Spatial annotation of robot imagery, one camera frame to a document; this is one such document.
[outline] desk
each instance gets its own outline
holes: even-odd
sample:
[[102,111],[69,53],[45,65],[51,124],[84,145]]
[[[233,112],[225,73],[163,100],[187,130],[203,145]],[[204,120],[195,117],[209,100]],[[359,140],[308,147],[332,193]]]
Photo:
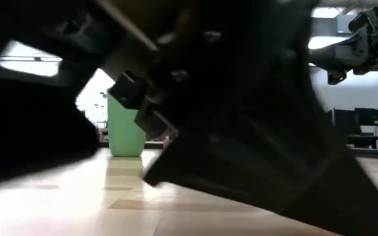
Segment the desk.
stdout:
[[378,136],[360,136],[360,135],[348,135],[346,142],[354,144],[354,148],[362,148],[371,146],[373,149],[377,149]]

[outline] screw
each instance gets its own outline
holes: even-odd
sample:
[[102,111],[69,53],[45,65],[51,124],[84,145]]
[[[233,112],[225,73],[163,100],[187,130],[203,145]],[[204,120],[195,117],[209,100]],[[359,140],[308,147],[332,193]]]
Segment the screw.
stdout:
[[171,76],[173,77],[173,79],[176,82],[182,82],[182,81],[187,80],[187,78],[189,78],[188,73],[186,71],[184,71],[184,70],[181,70],[181,69],[172,71],[171,72]]
[[203,33],[203,38],[207,43],[216,43],[221,39],[221,32],[218,31],[206,31]]

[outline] wall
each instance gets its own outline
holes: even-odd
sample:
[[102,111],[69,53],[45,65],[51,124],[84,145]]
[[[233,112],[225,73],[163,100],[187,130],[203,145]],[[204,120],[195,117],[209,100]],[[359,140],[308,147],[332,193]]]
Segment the wall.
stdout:
[[[327,84],[327,73],[322,69],[312,68],[311,78],[316,94],[326,110],[332,108],[378,109],[378,72],[354,75],[350,71],[346,80],[335,86]],[[374,129],[373,127],[362,127],[362,131],[374,132]]]

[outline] floor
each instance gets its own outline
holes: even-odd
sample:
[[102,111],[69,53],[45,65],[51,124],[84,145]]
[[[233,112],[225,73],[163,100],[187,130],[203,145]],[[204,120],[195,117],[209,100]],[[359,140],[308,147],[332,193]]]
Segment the floor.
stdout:
[[[164,184],[143,183],[156,157],[93,159],[0,185],[0,235],[333,235],[271,212]],[[378,185],[378,160],[362,159]]]

